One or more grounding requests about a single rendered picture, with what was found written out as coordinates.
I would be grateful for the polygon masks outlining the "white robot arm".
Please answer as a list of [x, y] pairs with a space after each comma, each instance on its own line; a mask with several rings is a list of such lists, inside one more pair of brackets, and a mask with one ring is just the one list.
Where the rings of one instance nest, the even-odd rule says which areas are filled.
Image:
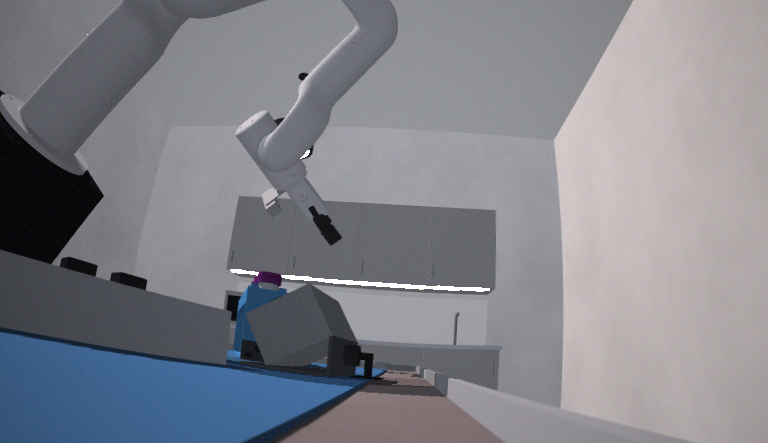
[[[83, 175], [88, 166], [78, 149], [157, 63], [186, 20], [220, 16], [262, 1], [266, 0], [122, 0], [26, 102], [3, 94], [0, 112], [45, 158]], [[261, 111], [236, 131], [273, 186], [261, 194], [272, 218], [282, 211], [277, 198], [286, 190], [279, 190], [305, 172], [301, 158], [326, 129], [332, 107], [397, 37], [397, 14], [390, 0], [342, 2], [356, 26], [303, 80], [299, 97], [281, 124]]]

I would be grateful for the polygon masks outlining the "grey control panel with blue and green buttons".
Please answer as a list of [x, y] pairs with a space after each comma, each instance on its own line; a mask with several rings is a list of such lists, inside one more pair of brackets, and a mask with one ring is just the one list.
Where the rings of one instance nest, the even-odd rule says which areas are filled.
[[[356, 346], [339, 302], [310, 283], [245, 314], [264, 362], [240, 364], [337, 377], [355, 375], [356, 366], [365, 360], [364, 376], [353, 378], [382, 380], [372, 377], [373, 353], [361, 353]], [[305, 367], [324, 357], [326, 369]]]

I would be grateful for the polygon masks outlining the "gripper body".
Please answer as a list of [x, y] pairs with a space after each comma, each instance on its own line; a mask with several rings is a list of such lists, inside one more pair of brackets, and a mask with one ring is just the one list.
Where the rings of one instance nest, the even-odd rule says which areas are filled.
[[286, 190], [287, 194], [304, 214], [304, 216], [310, 221], [311, 224], [315, 224], [313, 221], [314, 217], [309, 211], [309, 207], [316, 206], [316, 208], [314, 208], [317, 210], [319, 215], [329, 215], [330, 211], [327, 206], [323, 204], [322, 199], [319, 199], [320, 196], [308, 181], [306, 175], [307, 171], [305, 170], [303, 176], [296, 183], [279, 191]]

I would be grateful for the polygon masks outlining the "blue flat mat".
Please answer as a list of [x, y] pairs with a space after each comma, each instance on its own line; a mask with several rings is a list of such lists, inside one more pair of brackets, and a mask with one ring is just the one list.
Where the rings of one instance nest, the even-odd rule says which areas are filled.
[[0, 327], [0, 443], [266, 443], [373, 380], [230, 353], [223, 365]]

